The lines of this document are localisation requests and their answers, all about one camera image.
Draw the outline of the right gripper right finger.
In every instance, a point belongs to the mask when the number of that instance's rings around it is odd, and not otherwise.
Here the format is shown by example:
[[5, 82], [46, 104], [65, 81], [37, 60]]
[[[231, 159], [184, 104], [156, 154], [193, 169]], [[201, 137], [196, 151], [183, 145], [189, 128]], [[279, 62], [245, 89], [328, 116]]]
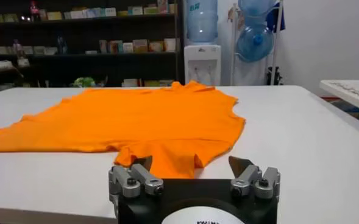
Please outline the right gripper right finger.
[[257, 198], [270, 200], [280, 198], [280, 172], [268, 167], [264, 172], [248, 159], [229, 157], [229, 164], [235, 176], [230, 182], [230, 192], [234, 198], [241, 198], [251, 192]]

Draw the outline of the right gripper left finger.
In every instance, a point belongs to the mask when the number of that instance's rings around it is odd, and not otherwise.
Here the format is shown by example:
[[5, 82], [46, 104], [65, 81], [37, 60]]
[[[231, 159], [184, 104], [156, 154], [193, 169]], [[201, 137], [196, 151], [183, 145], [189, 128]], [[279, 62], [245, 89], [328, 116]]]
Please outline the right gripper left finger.
[[163, 180], [150, 173], [151, 166], [152, 156], [135, 159], [129, 168], [113, 166], [108, 171], [109, 197], [136, 198], [142, 189], [147, 195], [161, 195]]

